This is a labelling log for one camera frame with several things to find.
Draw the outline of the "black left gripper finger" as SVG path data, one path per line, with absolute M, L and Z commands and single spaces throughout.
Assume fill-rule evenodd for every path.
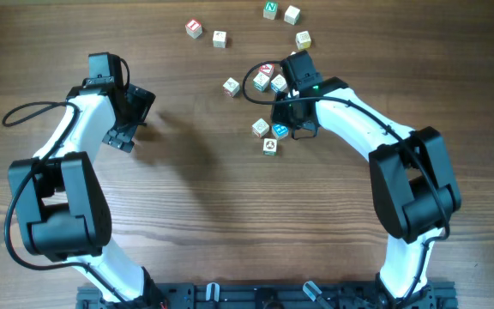
M 117 148 L 126 153 L 130 153 L 135 146 L 133 137 L 136 133 L 136 129 L 136 126 L 112 128 L 106 132 L 102 142 L 104 144 L 112 146 L 113 148 Z
M 144 123 L 149 109 L 155 101 L 155 94 L 130 84 L 127 90 L 127 103 L 137 123 Z

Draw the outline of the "red A letter block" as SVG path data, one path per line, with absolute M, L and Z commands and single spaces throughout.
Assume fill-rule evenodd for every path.
M 258 71 L 265 76 L 272 77 L 274 74 L 274 65 L 273 64 L 263 64 L 259 67 Z

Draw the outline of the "green brown circle block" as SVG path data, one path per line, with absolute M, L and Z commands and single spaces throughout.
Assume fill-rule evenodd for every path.
M 265 138 L 263 140 L 262 152 L 265 155 L 276 155 L 278 143 L 276 139 Z

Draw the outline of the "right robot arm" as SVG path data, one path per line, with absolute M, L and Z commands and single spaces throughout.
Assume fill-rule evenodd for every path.
M 290 130 L 334 132 L 369 163 L 374 209 L 389 239 L 384 264 L 366 282 L 319 285 L 174 284 L 169 307 L 188 308 L 455 308 L 453 282 L 426 269 L 432 247 L 449 237 L 461 194 L 441 134 L 384 117 L 341 79 L 323 79 L 306 51 L 280 61 L 286 89 L 271 101 L 271 119 Z

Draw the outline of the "red O letter block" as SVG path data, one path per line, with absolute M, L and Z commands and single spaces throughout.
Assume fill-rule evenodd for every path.
M 240 84 L 233 78 L 229 77 L 223 84 L 223 91 L 229 97 L 235 97 L 240 90 Z

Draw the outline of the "red Y letter block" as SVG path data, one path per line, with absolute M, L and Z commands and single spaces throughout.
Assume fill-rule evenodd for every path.
M 269 124 L 263 118 L 259 118 L 251 126 L 252 133 L 259 138 L 263 138 L 268 133 L 269 128 Z

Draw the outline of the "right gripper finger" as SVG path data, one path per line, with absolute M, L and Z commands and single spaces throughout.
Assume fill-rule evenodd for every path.
M 318 124 L 315 124 L 311 121 L 306 121 L 292 128 L 291 136 L 293 140 L 314 138 L 318 135 L 318 131 Z
M 314 123 L 313 103 L 311 101 L 291 98 L 284 92 L 275 95 L 270 115 L 274 124 L 286 127 L 303 127 Z

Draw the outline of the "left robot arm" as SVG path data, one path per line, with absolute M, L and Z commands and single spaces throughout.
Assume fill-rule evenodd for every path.
M 81 292 L 80 308 L 162 308 L 166 298 L 154 280 L 111 236 L 111 212 L 93 169 L 102 144 L 133 149 L 155 96 L 130 83 L 118 55 L 93 53 L 88 66 L 88 77 L 62 101 L 66 112 L 47 143 L 9 166 L 4 243 L 24 268 L 80 271 L 98 289 Z

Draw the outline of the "blue top wooden block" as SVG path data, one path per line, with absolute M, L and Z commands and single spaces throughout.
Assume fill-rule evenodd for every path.
M 281 140 L 289 135 L 289 129 L 281 124 L 273 124 L 272 135 L 276 140 Z

